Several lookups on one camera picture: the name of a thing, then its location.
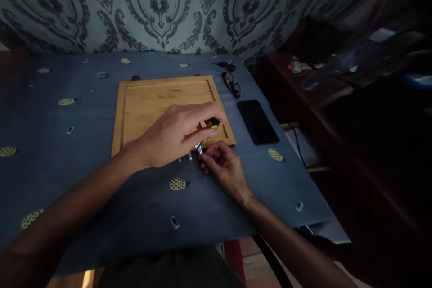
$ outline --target red object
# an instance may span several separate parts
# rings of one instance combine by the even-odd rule
[[[246,276],[244,275],[243,268],[243,255],[240,247],[240,241],[226,241],[224,242],[225,261],[246,284]]]

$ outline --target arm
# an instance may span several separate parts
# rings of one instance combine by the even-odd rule
[[[217,131],[200,121],[225,114],[215,103],[171,106],[139,139],[89,174],[47,208],[1,255],[0,287],[44,287],[70,242],[135,172],[186,155]]]
[[[282,222],[248,188],[240,158],[224,142],[201,155],[201,168],[212,170],[227,193],[241,206],[258,232],[277,253],[303,288],[356,288],[321,251]]]

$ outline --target hand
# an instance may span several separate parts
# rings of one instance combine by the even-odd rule
[[[199,156],[201,168],[208,173],[212,170],[226,192],[239,204],[246,203],[253,194],[243,174],[240,158],[223,141],[210,146]]]
[[[148,167],[162,167],[187,155],[195,145],[214,136],[217,130],[197,129],[201,121],[210,118],[226,121],[226,115],[216,101],[186,106],[169,106],[164,114],[140,138],[129,142],[123,151],[134,160],[135,172]]]

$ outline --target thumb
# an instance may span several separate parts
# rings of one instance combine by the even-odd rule
[[[188,146],[195,146],[201,143],[208,137],[212,137],[217,134],[217,130],[212,128],[200,128],[199,130],[190,134],[186,140]]]
[[[201,159],[208,166],[208,168],[212,170],[217,176],[221,174],[223,168],[219,164],[217,164],[212,157],[203,153],[201,154]]]

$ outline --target smartphone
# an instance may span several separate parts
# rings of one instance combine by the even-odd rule
[[[255,145],[280,142],[258,100],[239,101],[237,106]]]

